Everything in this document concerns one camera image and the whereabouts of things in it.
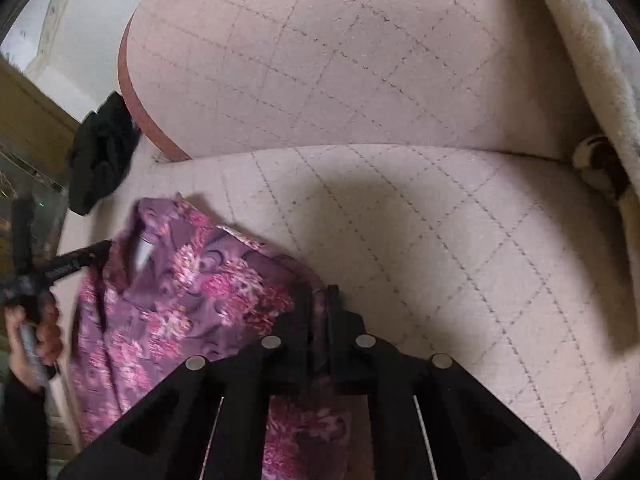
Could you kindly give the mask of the person's left hand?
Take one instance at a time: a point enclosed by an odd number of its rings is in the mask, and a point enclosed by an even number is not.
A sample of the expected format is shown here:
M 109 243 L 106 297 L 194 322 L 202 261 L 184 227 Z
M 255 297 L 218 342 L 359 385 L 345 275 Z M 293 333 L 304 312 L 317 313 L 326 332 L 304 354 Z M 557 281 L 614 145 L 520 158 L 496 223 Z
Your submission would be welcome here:
M 37 326 L 27 322 L 25 309 L 19 304 L 4 309 L 10 346 L 9 370 L 32 392 L 39 392 L 44 387 L 38 368 L 53 366 L 64 347 L 55 296 L 46 292 L 39 301 L 43 310 Z

